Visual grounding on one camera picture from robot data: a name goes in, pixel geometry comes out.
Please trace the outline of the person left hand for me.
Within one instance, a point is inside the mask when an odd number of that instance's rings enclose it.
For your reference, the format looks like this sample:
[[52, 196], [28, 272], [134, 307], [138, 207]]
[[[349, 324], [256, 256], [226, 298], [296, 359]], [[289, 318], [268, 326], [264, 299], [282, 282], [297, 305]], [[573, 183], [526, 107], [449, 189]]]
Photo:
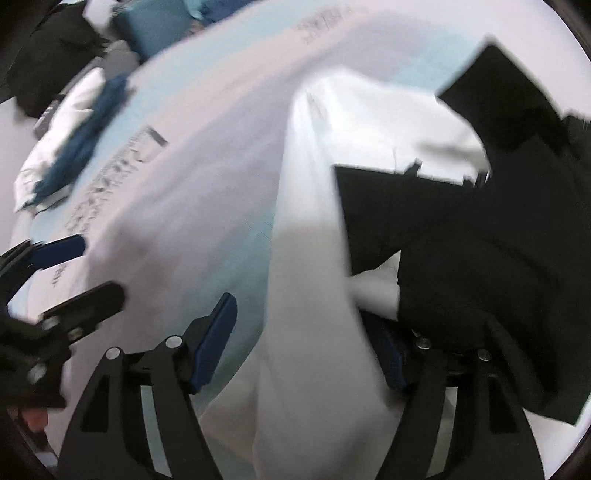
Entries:
[[33, 433], [45, 430], [48, 425], [48, 411], [44, 408], [24, 408], [19, 411], [19, 417]]

